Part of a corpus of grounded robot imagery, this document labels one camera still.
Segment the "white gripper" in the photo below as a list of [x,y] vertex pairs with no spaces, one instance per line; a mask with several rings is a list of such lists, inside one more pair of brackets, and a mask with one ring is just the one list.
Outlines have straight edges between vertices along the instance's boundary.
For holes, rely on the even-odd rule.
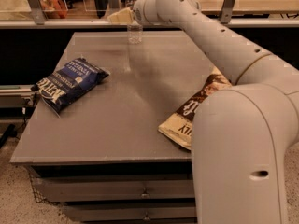
[[127,7],[107,17],[111,24],[130,24],[135,20],[142,25],[157,25],[160,23],[156,0],[136,0],[133,11]]

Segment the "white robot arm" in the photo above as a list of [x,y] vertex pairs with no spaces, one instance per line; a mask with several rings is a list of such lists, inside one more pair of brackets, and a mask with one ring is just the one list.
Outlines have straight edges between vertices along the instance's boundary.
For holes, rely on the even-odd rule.
[[133,12],[142,25],[184,31],[232,83],[200,104],[192,126],[199,224],[288,224],[284,160],[299,140],[297,69],[194,0],[137,0]]

